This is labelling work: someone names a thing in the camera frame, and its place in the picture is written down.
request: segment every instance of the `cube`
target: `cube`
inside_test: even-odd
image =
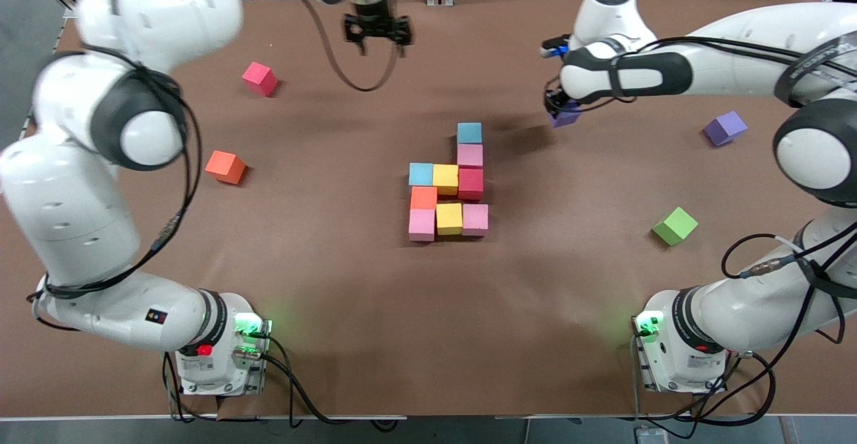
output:
[[[485,191],[485,176],[482,169],[462,167],[459,169],[459,200],[479,201]]]
[[[410,210],[408,238],[411,242],[434,242],[435,210]]]
[[[432,170],[432,186],[437,187],[438,195],[457,195],[459,193],[459,166],[456,164],[435,164]]]
[[[582,114],[582,112],[576,111],[576,109],[580,108],[580,104],[578,104],[575,100],[570,100],[566,103],[565,106],[562,107],[562,111],[557,112],[556,115],[549,115],[550,117],[550,126],[553,129],[557,129],[557,127],[568,126],[569,124],[575,124],[578,121],[578,118]]]
[[[673,246],[688,238],[697,225],[697,221],[679,206],[657,222],[651,230],[668,245]]]
[[[273,71],[258,62],[251,62],[241,78],[249,90],[260,96],[270,97],[277,87],[277,77],[273,75]]]
[[[411,163],[408,184],[411,186],[431,186],[435,166],[432,163]]]
[[[461,234],[462,226],[461,203],[438,203],[437,234]]]
[[[463,205],[462,236],[486,236],[487,205]]]
[[[214,151],[206,164],[206,173],[214,176],[217,181],[229,184],[239,184],[247,165],[238,156],[223,151]]]
[[[721,146],[737,138],[746,130],[747,124],[744,124],[737,112],[732,111],[708,123],[705,127],[705,135],[708,135],[715,146]]]
[[[459,123],[458,142],[460,145],[480,145],[481,123]]]
[[[437,188],[433,186],[415,186],[410,189],[411,210],[431,210],[434,212],[435,207],[437,207]]]
[[[482,145],[459,145],[459,167],[483,167]]]

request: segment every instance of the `brown tabletop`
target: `brown tabletop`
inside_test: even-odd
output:
[[[660,36],[686,34],[752,7],[817,0],[639,0]],[[558,60],[538,46],[572,28],[581,0],[398,4],[416,35],[389,84],[345,87],[297,1],[245,4],[225,50],[177,72],[202,123],[206,157],[239,154],[240,187],[203,175],[180,233],[148,266],[190,286],[244,295],[275,322],[297,376],[331,415],[628,414],[629,317],[660,289],[720,278],[723,250],[745,234],[791,236],[824,206],[779,173],[771,137],[792,110],[773,98],[665,96],[612,105],[554,130],[542,85]],[[347,10],[319,7],[348,74],[370,84],[370,57],[341,42]],[[78,44],[68,28],[61,48]],[[270,99],[241,81],[251,60],[285,84]],[[701,128],[737,110],[750,127],[712,148]],[[483,121],[490,235],[481,242],[408,242],[410,162],[453,162],[459,121]],[[123,172],[144,246],[178,207],[180,164]],[[682,206],[699,221],[664,248],[649,230]],[[163,414],[160,356],[34,322],[24,295],[40,262],[0,210],[0,414]],[[748,245],[735,268],[769,246]],[[777,413],[857,413],[839,393],[857,358],[800,338],[777,367]],[[231,398],[222,416],[281,415],[284,380]],[[751,411],[759,385],[726,411]],[[647,413],[686,396],[643,395]],[[198,403],[203,409],[212,402]]]

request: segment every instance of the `stack of cubes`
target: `stack of cubes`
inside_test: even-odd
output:
[[[481,123],[459,123],[456,164],[411,163],[411,242],[434,242],[435,234],[486,236]]]

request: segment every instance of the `red cube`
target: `red cube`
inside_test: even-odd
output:
[[[462,167],[459,169],[459,200],[479,201],[485,191],[482,169]]]
[[[241,78],[249,90],[260,96],[270,97],[277,87],[277,77],[273,75],[273,71],[258,62],[251,62]]]

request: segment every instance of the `purple cube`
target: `purple cube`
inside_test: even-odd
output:
[[[708,135],[715,146],[722,146],[735,139],[747,130],[747,125],[741,120],[737,112],[732,111],[721,117],[717,117],[705,127],[705,135]]]
[[[580,112],[572,112],[575,109],[579,108],[580,104],[573,99],[566,103],[563,106],[562,110],[565,112],[557,113],[557,115],[548,115],[550,117],[550,126],[553,129],[557,129],[557,127],[568,126],[569,124],[576,123],[578,118],[580,117]]]

